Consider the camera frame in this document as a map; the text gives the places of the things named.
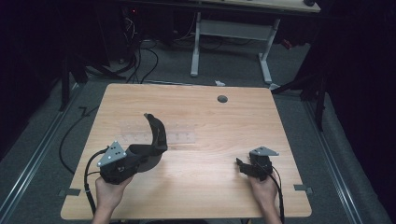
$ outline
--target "wire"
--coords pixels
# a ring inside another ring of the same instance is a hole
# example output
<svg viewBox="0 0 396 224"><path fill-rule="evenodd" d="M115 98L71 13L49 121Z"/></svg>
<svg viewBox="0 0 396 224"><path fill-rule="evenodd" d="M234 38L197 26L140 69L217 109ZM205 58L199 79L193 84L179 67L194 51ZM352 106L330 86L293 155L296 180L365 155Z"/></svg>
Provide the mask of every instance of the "wire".
<svg viewBox="0 0 396 224"><path fill-rule="evenodd" d="M191 30L192 30L192 27L194 26L194 22L195 22L195 20L196 20L196 17L197 17L197 13L195 12L195 13L194 13L194 17L192 18L192 22L191 22L189 31L188 31L184 36L182 36L182 37L179 38L179 39L175 39L174 41L189 39L189 38L195 36L195 35L190 35L190 36L188 36L188 35L191 33Z"/></svg>
<svg viewBox="0 0 396 224"><path fill-rule="evenodd" d="M247 40L244 43L238 43L238 42L235 42L235 41L230 41L230 40L224 39L225 43L230 44L230 45L236 45L236 46L245 46L245 45L249 44L252 41L253 41L253 39L249 39L249 40Z"/></svg>
<svg viewBox="0 0 396 224"><path fill-rule="evenodd" d="M280 179L279 172L277 171L277 169L274 166L272 168L276 171L277 177L279 178L279 186L282 189L282 180Z"/></svg>
<svg viewBox="0 0 396 224"><path fill-rule="evenodd" d="M126 82L125 83L128 83L130 80L131 80L131 78L133 77L134 78L134 76L136 76L137 77L137 70L139 69L139 67L140 67L140 62L142 61L142 54L141 54L141 52L140 52L140 47L141 47L141 45L142 45L142 42L140 42L140 44L139 44L139 48L137 48L138 49L138 55L139 55L139 61L138 61L138 63L137 63L137 66L136 66L136 63L134 64L134 71L132 72L132 74L126 79Z"/></svg>
<svg viewBox="0 0 396 224"><path fill-rule="evenodd" d="M87 114L85 114L84 116L82 116L81 118L79 118L66 132L66 134L64 135L64 137L62 138L61 144L59 145L59 149L58 149L58 153L59 153L59 159L61 160L62 165L64 166L64 168L66 168L66 170L68 172L70 172L70 174L74 174L75 172L64 162L64 158L62 155L62 148L64 146L64 141L67 137L67 135L70 134L70 132L73 130L74 127L76 127L76 125L79 124L80 121L82 121L84 118L88 117L93 111L97 110L99 108L99 105L96 106L94 109L90 110Z"/></svg>
<svg viewBox="0 0 396 224"><path fill-rule="evenodd" d="M127 20L128 22L130 22L128 28L126 28L126 31L129 31L129 29L131 28L131 26L132 26L132 25L134 26L134 22L131 21L129 18L125 18L125 20ZM133 39L133 38L134 38L134 29L133 29L133 31L132 31L131 39Z"/></svg>
<svg viewBox="0 0 396 224"><path fill-rule="evenodd" d="M183 40L174 41L173 43L178 45L178 46L189 47L189 46L192 46L194 44L194 40L189 40L189 38L185 38ZM182 42L182 41L183 42L188 42L188 44L180 44L179 42Z"/></svg>
<svg viewBox="0 0 396 224"><path fill-rule="evenodd" d="M215 46L214 48L205 48L205 47L202 46L202 45L200 45L200 48L202 48L202 49L209 49L209 50L218 49L218 48L220 48L220 47L223 45L223 40L224 40L224 38L221 37L221 38L220 38L220 41L219 41L219 44L218 44L217 46Z"/></svg>
<svg viewBox="0 0 396 224"><path fill-rule="evenodd" d="M143 82L145 81L146 77L148 77L149 74L150 74L152 71L154 71L154 69L157 67L158 61L159 61L158 55L157 55L154 51L152 51L151 49L146 49L146 50L148 50L148 51L150 51L151 53L154 54L154 56L155 56L155 58L156 58L156 61L155 61L154 67L153 67L147 74L145 74L145 75L143 76L142 80L140 80L140 84L143 84Z"/></svg>
<svg viewBox="0 0 396 224"><path fill-rule="evenodd" d="M85 167L85 172L84 172L85 194L87 195L88 202L90 203L91 210L92 210L92 213L94 215L95 215L95 212L96 212L96 205L95 205L95 201L93 200L93 197L92 197L92 194L91 194L90 185L88 184L88 175L89 175L88 174L88 170L90 169L91 162L93 161L93 159L95 159L100 154L105 154L107 149L108 149L108 147L96 152L95 154L93 154L93 156L91 156L90 159L88 160L88 163L87 163L87 166Z"/></svg>
<svg viewBox="0 0 396 224"><path fill-rule="evenodd" d="M137 74L136 74L136 76L134 76L134 78L132 79L132 83L134 83L134 80L136 79L136 83L139 83L139 77L137 76Z"/></svg>
<svg viewBox="0 0 396 224"><path fill-rule="evenodd" d="M94 175L94 174L100 174L100 171L90 172L90 173L87 174L87 175Z"/></svg>

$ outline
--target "dark background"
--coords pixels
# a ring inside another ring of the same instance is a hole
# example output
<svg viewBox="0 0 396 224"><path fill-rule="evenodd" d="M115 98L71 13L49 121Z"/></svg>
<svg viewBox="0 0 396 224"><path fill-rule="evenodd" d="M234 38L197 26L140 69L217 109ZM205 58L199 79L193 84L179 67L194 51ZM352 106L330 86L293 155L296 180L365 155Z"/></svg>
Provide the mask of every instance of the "dark background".
<svg viewBox="0 0 396 224"><path fill-rule="evenodd" d="M288 39L299 45L315 39L297 79L317 73L325 60L333 59L332 69L327 71L326 90L356 157L389 216L396 221L395 1L318 3L322 14L343 16L347 22L326 24L313 32L310 28L318 28L317 23L284 20L276 41ZM80 7L80 13L72 13L67 7L58 9L44 0L0 3L1 159L49 96L61 76L62 59L68 50L79 49L87 58L104 65L125 57L125 46L111 44L122 39L122 26L109 25L119 19L117 13L108 17L91 5ZM192 12L168 8L157 9L155 15L142 16L139 24L145 29L139 32L171 45L173 30L182 33L188 29L189 23L184 21L191 20ZM317 83L308 82L301 88L312 85Z"/></svg>

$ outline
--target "metal frame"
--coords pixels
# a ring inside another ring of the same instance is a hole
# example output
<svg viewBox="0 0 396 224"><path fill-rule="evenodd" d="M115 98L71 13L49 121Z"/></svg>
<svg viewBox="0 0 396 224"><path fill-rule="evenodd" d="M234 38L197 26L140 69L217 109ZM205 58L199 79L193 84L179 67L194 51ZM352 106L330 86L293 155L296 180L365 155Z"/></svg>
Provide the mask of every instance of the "metal frame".
<svg viewBox="0 0 396 224"><path fill-rule="evenodd" d="M75 84L73 87L73 95L70 103L66 106L64 111L59 111L56 115L56 118L51 123L47 132L45 133L43 139L35 150L32 158L28 161L27 165L23 169L22 173L18 177L17 182L12 188L11 192L8 194L7 198L4 200L3 204L0 207L0 223L8 223L11 218L15 208L17 207L21 197L32 181L35 173L41 165L41 162L47 155L47 152L50 150L50 143L56 132L59 130L64 117L66 116L71 104L75 101L75 99L79 96L82 91L83 86Z"/></svg>
<svg viewBox="0 0 396 224"><path fill-rule="evenodd" d="M356 206L352 194L347 186L346 181L344 180L341 171L338 168L337 162L332 155L332 150L330 149L329 144L326 141L324 133L320 130L315 123L315 111L312 107L311 103L303 102L305 112L310 118L310 122L315 129L315 133L317 134L317 138L321 144L321 151L323 153L323 157L326 161L326 165L329 168L330 176L332 177L332 182L334 183L334 187L337 190L338 197L340 198L341 204L344 206L346 211L346 215L349 219L349 223L360 224L363 223L361 220L361 214L359 212L358 207Z"/></svg>
<svg viewBox="0 0 396 224"><path fill-rule="evenodd" d="M268 7L245 7L245 6L234 6L231 4L213 4L202 2L197 4L197 1L185 1L185 2L168 2L163 0L63 0L67 2L84 2L84 3L107 3L107 4L119 4L119 5L134 5L140 7L167 7L178 10L189 10L195 12L221 12L227 14L246 14L249 15L268 15L277 18L295 18L301 20L316 20L316 21L329 21L329 22L341 22L345 21L346 17L342 16L329 16L321 13L309 13L303 11L292 11L292 10L281 10Z"/></svg>
<svg viewBox="0 0 396 224"><path fill-rule="evenodd" d="M266 60L270 52L271 46L274 42L279 23L280 19L275 19L272 26L227 21L202 20L201 12L198 12L195 27L194 51L192 53L191 62L191 76L198 77L200 57L199 42L201 35L217 35L266 41L266 46L263 50L263 53L259 54L259 61L262 67L264 82L271 84L271 74Z"/></svg>

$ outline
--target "black cable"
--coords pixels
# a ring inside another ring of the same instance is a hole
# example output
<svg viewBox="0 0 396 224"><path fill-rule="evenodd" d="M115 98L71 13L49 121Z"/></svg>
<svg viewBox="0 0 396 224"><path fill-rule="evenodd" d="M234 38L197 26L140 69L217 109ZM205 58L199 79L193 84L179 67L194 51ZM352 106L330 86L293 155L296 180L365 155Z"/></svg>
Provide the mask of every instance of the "black cable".
<svg viewBox="0 0 396 224"><path fill-rule="evenodd" d="M236 46L245 46L245 45L249 44L252 41L253 41L253 39L249 39L249 40L247 40L244 43L237 43L235 41L230 41L230 40L224 39L225 43L230 44L230 45L236 45Z"/></svg>
<svg viewBox="0 0 396 224"><path fill-rule="evenodd" d="M140 52L140 47L141 47L141 45L142 45L142 42L140 42L140 44L139 44L139 48L137 48L138 49L138 55L139 55L139 61L138 61L138 63L137 63L137 66L136 66L136 63L134 64L134 71L132 72L132 74L126 79L126 82L125 83L128 83L130 80L131 80L131 78L133 77L134 78L134 76L136 76L137 77L137 70L139 69L139 67L140 67L140 62L142 61L142 54L141 54L141 52Z"/></svg>
<svg viewBox="0 0 396 224"><path fill-rule="evenodd" d="M100 171L90 172L88 175L100 174Z"/></svg>
<svg viewBox="0 0 396 224"><path fill-rule="evenodd" d="M276 180L274 179L274 177L270 175L270 177L271 177L271 178L274 180L274 182L276 183L277 189L278 189L280 221L281 221L282 223L285 223L285 208L284 208L284 205L283 205L282 180L280 179L280 175L279 175L279 172L277 171L277 169L276 169L274 166L273 166L272 168L276 171L277 176L278 176L278 178L279 178L279 185L277 185L277 182L276 182Z"/></svg>
<svg viewBox="0 0 396 224"><path fill-rule="evenodd" d="M159 60L158 60L158 55L157 55L154 51L152 51L151 49L146 49L146 50L148 50L148 51L150 51L151 53L154 54L154 56L155 56L155 58L156 58L156 62L155 62L155 64L154 64L154 67L153 67L147 74L145 74L145 75L143 76L142 80L140 80L140 84L143 84L143 82L144 82L144 80L146 79L146 77L148 77L149 74L150 74L152 71L154 71L154 69L157 67L158 61L159 61Z"/></svg>
<svg viewBox="0 0 396 224"><path fill-rule="evenodd" d="M134 83L134 80L136 79L136 83L139 83L139 77L137 76L137 74L134 76L134 78L132 79L132 83Z"/></svg>
<svg viewBox="0 0 396 224"><path fill-rule="evenodd" d="M85 172L84 172L85 194L87 195L88 202L90 203L91 210L92 210L92 213L94 215L95 215L95 212L96 212L96 205L95 205L95 201L93 200L93 197L92 197L92 194L91 194L90 185L88 184L88 170L90 169L90 165L91 165L91 162L93 161L93 159L95 159L100 154L105 154L107 149L108 149L108 147L106 149L102 149L102 150L96 152L95 154L93 154L93 156L91 156L90 159L88 160L88 163L87 163L87 166L85 167Z"/></svg>
<svg viewBox="0 0 396 224"><path fill-rule="evenodd" d="M174 40L173 43L179 46L183 46L183 47L189 47L192 46L194 44L194 40L189 40L190 38L194 37L193 35L189 38L185 38L183 40ZM178 42L189 42L189 44L180 44Z"/></svg>
<svg viewBox="0 0 396 224"><path fill-rule="evenodd" d="M70 134L70 132L73 130L74 127L76 127L76 125L79 124L80 121L82 121L84 118L88 117L93 111L95 111L97 108L99 108L99 106L95 107L94 109L90 110L87 114L85 114L84 116L82 116L81 118L79 118L70 128L69 130L67 130L66 134L64 135L64 137L62 138L61 144L59 145L59 159L61 160L62 165L64 166L64 168L66 168L67 171L69 171L72 175L75 173L65 162L64 162L64 158L62 156L62 148L64 146L64 140L66 139L67 135Z"/></svg>
<svg viewBox="0 0 396 224"><path fill-rule="evenodd" d="M191 33L192 28L194 27L196 18L197 18L197 13L195 12L195 13L194 13L194 17L192 18L192 22L191 22L189 31L187 31L187 33L186 33L185 35L183 35L181 38L174 39L174 40L172 41L174 44L180 45L180 44L177 43L177 41L183 41L183 40L187 40L187 39L190 39L190 38L192 38L192 37L195 37L195 35L190 35L190 36L189 36L189 34ZM189 45L180 45L180 46L191 46L192 44L193 44L193 42L191 42Z"/></svg>
<svg viewBox="0 0 396 224"><path fill-rule="evenodd" d="M200 48L201 49L208 49L208 50L218 49L218 48L220 48L223 45L223 40L224 40L223 37L219 37L219 44L217 46L215 46L214 48L206 48L202 44L200 44Z"/></svg>

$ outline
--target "light wood surface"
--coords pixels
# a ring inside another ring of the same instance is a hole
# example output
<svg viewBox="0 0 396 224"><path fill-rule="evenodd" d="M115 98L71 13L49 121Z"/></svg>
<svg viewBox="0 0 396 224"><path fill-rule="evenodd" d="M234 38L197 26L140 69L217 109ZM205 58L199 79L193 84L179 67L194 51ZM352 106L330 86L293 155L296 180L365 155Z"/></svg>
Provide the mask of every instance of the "light wood surface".
<svg viewBox="0 0 396 224"><path fill-rule="evenodd" d="M218 102L219 95L227 96L228 102ZM236 158L248 162L249 151L260 146L280 154L270 159L282 179L286 217L310 216L305 192L294 190L293 185L303 183L273 96L264 88L110 84L71 189L83 189L88 159L111 145L120 134L121 123L135 120L149 126L144 113L164 123L189 120L195 141L168 145L155 168L135 175L114 218L260 217L248 178L239 173L235 163ZM98 171L95 164L99 159L92 162L90 172ZM93 197L98 176L89 177ZM62 217L92 218L83 190L79 196L66 197Z"/></svg>
<svg viewBox="0 0 396 224"><path fill-rule="evenodd" d="M320 12L318 4L312 7L304 4L303 0L201 0L209 3L222 3L240 5L246 7L267 7L272 9L301 11L301 12Z"/></svg>

